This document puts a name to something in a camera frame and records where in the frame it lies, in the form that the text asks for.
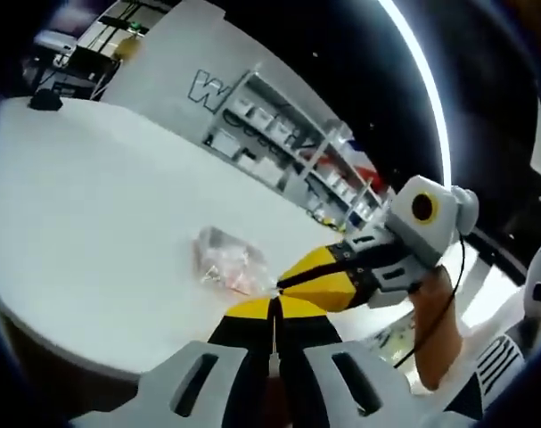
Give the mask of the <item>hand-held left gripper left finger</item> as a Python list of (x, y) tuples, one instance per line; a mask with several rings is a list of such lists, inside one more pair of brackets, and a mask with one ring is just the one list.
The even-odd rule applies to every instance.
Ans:
[(74, 427), (255, 427), (273, 350), (273, 301), (242, 302), (205, 342), (191, 341), (144, 373), (136, 395)]

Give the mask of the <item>person's right hand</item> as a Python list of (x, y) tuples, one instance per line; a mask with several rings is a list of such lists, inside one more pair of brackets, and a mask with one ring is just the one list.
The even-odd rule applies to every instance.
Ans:
[(420, 327), (428, 327), (441, 318), (454, 316), (454, 294), (447, 268), (444, 265), (433, 268), (409, 294), (409, 300), (414, 306), (415, 323)]

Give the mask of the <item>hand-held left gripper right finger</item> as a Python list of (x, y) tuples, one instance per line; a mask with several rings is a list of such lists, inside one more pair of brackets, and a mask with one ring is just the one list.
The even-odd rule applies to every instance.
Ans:
[(404, 374), (361, 342), (345, 342), (327, 313), (276, 297), (275, 344), (296, 427), (436, 426), (445, 404), (416, 396)]

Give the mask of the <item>person's left hand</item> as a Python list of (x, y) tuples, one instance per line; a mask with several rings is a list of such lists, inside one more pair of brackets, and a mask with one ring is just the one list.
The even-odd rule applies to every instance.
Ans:
[(268, 377), (262, 408), (262, 427), (292, 427), (286, 390), (280, 377)]

